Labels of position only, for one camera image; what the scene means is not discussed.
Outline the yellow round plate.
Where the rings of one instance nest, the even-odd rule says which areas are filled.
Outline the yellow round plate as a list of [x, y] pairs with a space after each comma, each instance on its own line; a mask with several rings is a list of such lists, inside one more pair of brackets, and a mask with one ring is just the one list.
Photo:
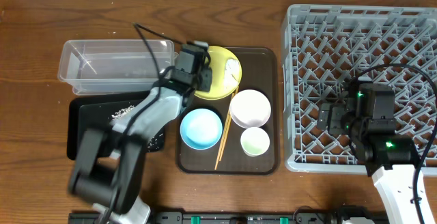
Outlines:
[[[211, 57], [210, 67], [212, 69], [212, 83], [209, 92], [196, 91], [195, 95], [204, 100], [218, 100], [225, 98], [235, 91], [242, 79], [242, 65], [236, 55], [227, 48], [221, 46], [210, 46], [208, 53]], [[240, 64], [238, 84], [236, 86], [226, 86], [224, 84], [225, 63], [229, 59], [237, 59]]]

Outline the white tissue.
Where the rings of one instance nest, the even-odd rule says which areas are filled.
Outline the white tissue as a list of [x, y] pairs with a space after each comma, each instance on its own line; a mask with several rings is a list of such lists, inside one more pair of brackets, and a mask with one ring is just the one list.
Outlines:
[[225, 63], [224, 84], [226, 86], [236, 86], [238, 84], [239, 71], [239, 61], [229, 58]]

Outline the light blue bowl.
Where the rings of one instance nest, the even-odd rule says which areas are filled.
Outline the light blue bowl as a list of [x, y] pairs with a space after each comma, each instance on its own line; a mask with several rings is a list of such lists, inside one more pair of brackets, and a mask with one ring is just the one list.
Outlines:
[[188, 112], [180, 124], [183, 142], [194, 150], [207, 150], [216, 145], [223, 134], [220, 117], [209, 109]]

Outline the pale pink bowl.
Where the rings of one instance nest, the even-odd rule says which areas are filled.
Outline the pale pink bowl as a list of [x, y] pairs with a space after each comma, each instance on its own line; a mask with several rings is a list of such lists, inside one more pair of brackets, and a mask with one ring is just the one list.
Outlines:
[[246, 89], [233, 97], [229, 112], [232, 120], [242, 128], [261, 127], [269, 120], [272, 107], [263, 93]]

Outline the white cup green inside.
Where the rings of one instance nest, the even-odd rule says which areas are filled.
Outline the white cup green inside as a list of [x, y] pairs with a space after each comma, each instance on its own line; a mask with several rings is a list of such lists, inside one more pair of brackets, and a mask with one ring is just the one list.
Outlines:
[[250, 157], [264, 154], [270, 147], [268, 133], [259, 127], [247, 128], [240, 137], [243, 152]]

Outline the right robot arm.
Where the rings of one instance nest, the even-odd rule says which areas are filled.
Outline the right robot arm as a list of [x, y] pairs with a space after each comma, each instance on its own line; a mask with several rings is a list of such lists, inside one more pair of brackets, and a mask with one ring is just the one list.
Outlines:
[[394, 110], [390, 86], [358, 80], [342, 102], [321, 104], [317, 128], [348, 136], [353, 155], [380, 194], [389, 223], [433, 223], [419, 153], [412, 137], [396, 134]]

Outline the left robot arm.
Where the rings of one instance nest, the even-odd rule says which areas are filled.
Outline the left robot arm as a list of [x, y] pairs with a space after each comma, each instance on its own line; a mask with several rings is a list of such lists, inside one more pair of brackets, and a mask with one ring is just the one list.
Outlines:
[[129, 213], [141, 188], [148, 143], [191, 105], [197, 90], [210, 90], [208, 47], [200, 41], [183, 44], [176, 64], [158, 75], [146, 99], [118, 120], [84, 131], [68, 190], [104, 207], [97, 223]]

